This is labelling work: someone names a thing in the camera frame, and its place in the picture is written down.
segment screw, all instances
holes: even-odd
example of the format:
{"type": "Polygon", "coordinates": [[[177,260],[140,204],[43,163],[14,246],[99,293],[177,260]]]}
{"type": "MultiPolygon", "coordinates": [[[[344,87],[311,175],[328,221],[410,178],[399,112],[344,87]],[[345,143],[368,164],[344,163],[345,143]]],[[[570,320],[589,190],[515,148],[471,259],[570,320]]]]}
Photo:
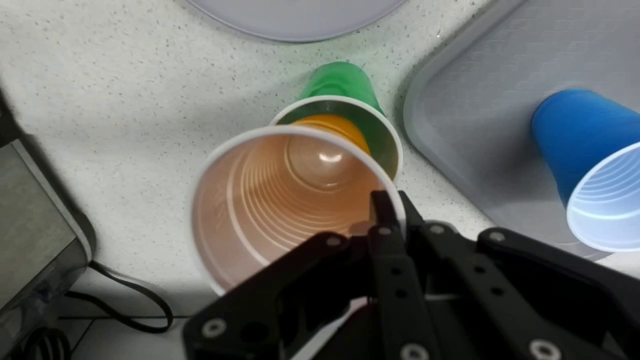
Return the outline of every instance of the screw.
{"type": "Polygon", "coordinates": [[[420,344],[406,344],[399,350],[399,360],[428,360],[428,352],[420,344]]]}
{"type": "Polygon", "coordinates": [[[531,357],[535,360],[561,360],[560,349],[548,340],[542,340],[542,339],[531,340],[528,350],[531,352],[531,357]]]}
{"type": "Polygon", "coordinates": [[[506,236],[501,232],[490,232],[488,239],[493,240],[493,242],[503,242],[506,240],[506,236]]]}
{"type": "Polygon", "coordinates": [[[213,319],[213,320],[204,323],[201,336],[204,339],[218,339],[224,334],[224,330],[225,330],[225,323],[221,319],[213,319]]]}
{"type": "Polygon", "coordinates": [[[341,245],[339,239],[328,239],[328,240],[325,240],[325,246],[332,246],[332,249],[335,249],[335,246],[339,246],[339,245],[341,245]]]}
{"type": "Polygon", "coordinates": [[[434,234],[444,234],[444,226],[429,226],[428,231],[434,234]]]}
{"type": "Polygon", "coordinates": [[[389,228],[385,228],[385,226],[380,226],[378,228],[378,234],[382,234],[382,236],[389,236],[389,234],[394,234],[389,228]]]}

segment speckled countertop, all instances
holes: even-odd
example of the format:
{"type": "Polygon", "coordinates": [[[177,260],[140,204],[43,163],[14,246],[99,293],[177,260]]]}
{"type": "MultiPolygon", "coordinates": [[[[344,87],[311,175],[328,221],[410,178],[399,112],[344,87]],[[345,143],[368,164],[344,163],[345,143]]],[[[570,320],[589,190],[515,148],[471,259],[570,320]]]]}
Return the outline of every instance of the speckled countertop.
{"type": "MultiPolygon", "coordinates": [[[[97,232],[99,263],[191,314],[212,299],[193,273],[187,206],[207,154],[266,125],[320,65],[350,60],[398,118],[412,68],[490,0],[408,0],[382,23],[315,44],[250,39],[186,0],[0,0],[0,83],[97,232]]],[[[410,147],[398,186],[425,218],[473,236],[488,223],[410,147]]],[[[143,302],[96,281],[134,314],[143,302]]]]}

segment plastic cup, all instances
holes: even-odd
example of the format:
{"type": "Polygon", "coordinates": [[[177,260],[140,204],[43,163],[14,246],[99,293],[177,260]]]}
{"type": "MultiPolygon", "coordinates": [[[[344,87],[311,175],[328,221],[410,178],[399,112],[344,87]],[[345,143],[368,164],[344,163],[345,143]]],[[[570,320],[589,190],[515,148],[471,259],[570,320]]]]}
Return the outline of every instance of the plastic cup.
{"type": "Polygon", "coordinates": [[[337,135],[369,154],[388,177],[395,178],[399,173],[399,137],[382,115],[364,70],[350,62],[314,70],[300,101],[276,115],[272,125],[311,126],[337,135]]]}
{"type": "Polygon", "coordinates": [[[591,91],[546,98],[531,135],[570,231],[605,253],[640,250],[640,115],[591,91]]]}
{"type": "Polygon", "coordinates": [[[224,295],[318,232],[365,234],[373,190],[388,192],[403,232],[394,182],[350,140],[306,126],[243,133],[199,177],[193,257],[224,295]]]}

